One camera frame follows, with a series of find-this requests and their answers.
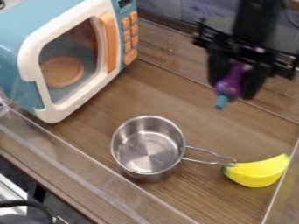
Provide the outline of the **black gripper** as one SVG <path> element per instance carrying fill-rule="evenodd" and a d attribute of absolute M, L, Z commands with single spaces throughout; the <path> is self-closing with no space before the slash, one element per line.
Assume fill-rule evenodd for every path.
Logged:
<path fill-rule="evenodd" d="M 209 50 L 209 83 L 215 86 L 230 68 L 230 58 L 254 64 L 242 81 L 242 99 L 252 100 L 272 73 L 292 80 L 299 73 L 299 31 L 278 25 L 265 44 L 250 43 L 233 34 L 234 18 L 201 18 L 193 43 Z"/>

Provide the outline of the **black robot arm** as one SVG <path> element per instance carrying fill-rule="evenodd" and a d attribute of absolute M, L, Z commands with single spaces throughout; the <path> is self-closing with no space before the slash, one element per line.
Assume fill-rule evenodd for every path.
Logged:
<path fill-rule="evenodd" d="M 221 108 L 238 98 L 253 99 L 268 79 L 296 77 L 299 69 L 299 27 L 285 27 L 285 0 L 239 0 L 231 18 L 199 20 L 193 43 L 209 54 L 209 83 Z"/>

